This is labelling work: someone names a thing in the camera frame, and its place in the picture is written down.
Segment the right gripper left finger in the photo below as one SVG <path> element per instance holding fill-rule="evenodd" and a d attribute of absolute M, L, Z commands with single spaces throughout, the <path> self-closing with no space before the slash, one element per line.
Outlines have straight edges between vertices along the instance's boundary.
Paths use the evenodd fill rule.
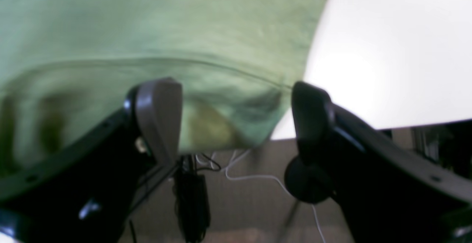
<path fill-rule="evenodd" d="M 59 154 L 1 179 L 1 242 L 116 242 L 176 171 L 182 115 L 181 83 L 144 82 Z"/>

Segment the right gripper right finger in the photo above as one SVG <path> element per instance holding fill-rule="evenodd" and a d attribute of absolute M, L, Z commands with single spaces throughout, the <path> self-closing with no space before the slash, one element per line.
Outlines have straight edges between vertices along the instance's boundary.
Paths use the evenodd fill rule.
<path fill-rule="evenodd" d="M 471 181 L 397 146 L 329 94 L 303 81 L 291 108 L 298 155 L 285 187 L 298 200 L 332 198 L 357 243 L 470 243 Z"/>

